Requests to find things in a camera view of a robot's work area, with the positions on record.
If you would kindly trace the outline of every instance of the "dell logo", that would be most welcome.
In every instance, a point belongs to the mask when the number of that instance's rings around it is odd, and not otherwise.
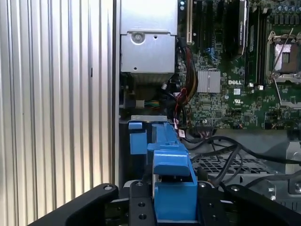
[[[238,80],[228,80],[229,85],[242,85],[241,81]]]

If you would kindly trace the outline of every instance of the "cpu socket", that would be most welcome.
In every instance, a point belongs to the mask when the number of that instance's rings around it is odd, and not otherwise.
[[[279,83],[301,84],[301,32],[297,35],[277,35],[271,31],[267,43],[267,81],[275,83],[281,106],[301,109],[301,102],[284,101],[281,98]]]

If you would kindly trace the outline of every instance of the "silver ribbed side panel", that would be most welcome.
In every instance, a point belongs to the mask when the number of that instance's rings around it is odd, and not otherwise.
[[[112,1],[0,1],[0,225],[112,175]]]

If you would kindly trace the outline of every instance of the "motherboard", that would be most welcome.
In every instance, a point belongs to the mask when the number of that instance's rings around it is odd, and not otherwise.
[[[220,121],[224,129],[285,129],[301,118],[301,1],[253,0],[245,2],[243,12],[229,9],[231,3],[192,2],[190,47],[198,90],[186,106],[190,123],[210,126]],[[231,14],[246,18],[241,56],[227,51],[231,47],[225,32],[239,29],[231,24]],[[179,71],[184,79],[181,60]]]

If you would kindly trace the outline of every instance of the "capacitor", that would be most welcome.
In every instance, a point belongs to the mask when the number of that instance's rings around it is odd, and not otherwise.
[[[290,24],[294,24],[295,23],[295,17],[293,15],[291,15],[290,18],[291,18]]]
[[[299,25],[300,19],[299,15],[295,15],[295,25]]]
[[[290,16],[286,15],[285,16],[285,24],[289,24],[290,23]]]
[[[275,15],[274,16],[274,24],[278,24],[279,23],[279,16]]]
[[[284,23],[284,16],[283,16],[283,15],[280,15],[279,23],[280,23],[280,24],[283,24],[283,23]]]
[[[296,11],[295,6],[290,7],[290,8],[288,9],[288,11],[289,11],[290,13],[294,13],[294,12]]]
[[[283,13],[286,13],[288,11],[288,7],[287,6],[284,6],[283,8],[282,8],[282,12]]]
[[[282,10],[282,6],[278,6],[278,7],[275,9],[276,13],[280,13],[281,10]]]

